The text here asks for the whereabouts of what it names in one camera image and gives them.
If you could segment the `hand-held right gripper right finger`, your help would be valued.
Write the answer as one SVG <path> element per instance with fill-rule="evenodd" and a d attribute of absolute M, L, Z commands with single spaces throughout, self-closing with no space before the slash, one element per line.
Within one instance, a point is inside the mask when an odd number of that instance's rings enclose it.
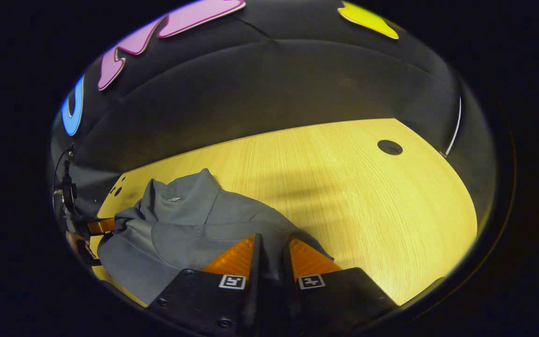
<path fill-rule="evenodd" d="M 293 335 L 359 335 L 397 309 L 363 269 L 344 269 L 295 235 L 283 271 Z"/>

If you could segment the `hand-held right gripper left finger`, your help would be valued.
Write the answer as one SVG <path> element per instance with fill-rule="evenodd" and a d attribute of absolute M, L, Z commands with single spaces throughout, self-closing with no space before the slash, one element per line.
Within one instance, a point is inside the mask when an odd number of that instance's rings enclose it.
<path fill-rule="evenodd" d="M 147 313 L 191 337 L 256 336 L 262 248 L 256 233 L 207 267 L 180 271 Z"/>

